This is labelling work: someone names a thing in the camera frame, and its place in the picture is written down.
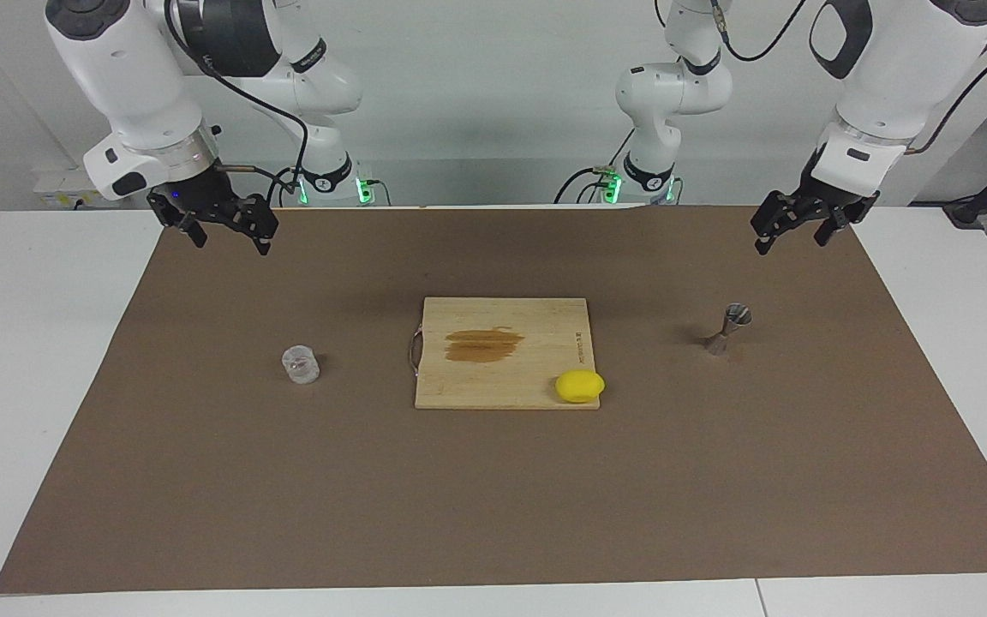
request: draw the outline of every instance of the brown stain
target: brown stain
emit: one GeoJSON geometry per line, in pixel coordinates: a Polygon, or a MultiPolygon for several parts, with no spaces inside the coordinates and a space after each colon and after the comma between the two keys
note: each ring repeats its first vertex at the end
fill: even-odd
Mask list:
{"type": "Polygon", "coordinates": [[[510,328],[498,326],[490,331],[452,332],[446,336],[449,341],[446,354],[453,362],[489,363],[505,360],[517,351],[524,336],[508,332],[510,328]]]}

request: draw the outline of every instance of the green light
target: green light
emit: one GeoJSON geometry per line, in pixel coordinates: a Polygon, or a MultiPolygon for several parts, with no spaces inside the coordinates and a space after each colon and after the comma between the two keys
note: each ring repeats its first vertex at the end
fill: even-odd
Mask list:
{"type": "Polygon", "coordinates": [[[375,193],[372,192],[372,188],[360,178],[356,179],[356,192],[360,196],[361,206],[365,206],[365,204],[372,203],[375,200],[375,193]]]}
{"type": "Polygon", "coordinates": [[[604,201],[615,203],[619,201],[619,192],[623,188],[623,178],[618,173],[612,175],[612,179],[607,181],[607,188],[604,189],[604,201]]]}

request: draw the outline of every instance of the lemon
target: lemon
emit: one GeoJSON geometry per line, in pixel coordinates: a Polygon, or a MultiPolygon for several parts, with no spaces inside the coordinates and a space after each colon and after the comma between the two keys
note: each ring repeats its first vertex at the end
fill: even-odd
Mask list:
{"type": "Polygon", "coordinates": [[[595,371],[568,371],[555,382],[555,390],[567,403],[588,403],[604,391],[604,379],[595,371]]]}

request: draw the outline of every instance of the clear glass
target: clear glass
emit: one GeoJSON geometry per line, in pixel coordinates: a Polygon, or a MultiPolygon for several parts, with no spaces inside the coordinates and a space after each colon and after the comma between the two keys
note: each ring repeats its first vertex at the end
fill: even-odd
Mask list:
{"type": "Polygon", "coordinates": [[[284,353],[281,362],[284,363],[289,379],[295,383],[314,383],[318,379],[318,360],[314,359],[314,352],[310,347],[297,344],[284,353]]]}

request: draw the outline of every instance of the metal jigger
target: metal jigger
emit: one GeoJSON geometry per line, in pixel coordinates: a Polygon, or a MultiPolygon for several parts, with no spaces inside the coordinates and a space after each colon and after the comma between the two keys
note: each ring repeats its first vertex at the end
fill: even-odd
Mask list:
{"type": "Polygon", "coordinates": [[[730,304],[726,308],[726,319],[721,324],[721,332],[706,341],[706,350],[712,356],[725,356],[729,335],[752,323],[752,311],[744,304],[730,304]]]}

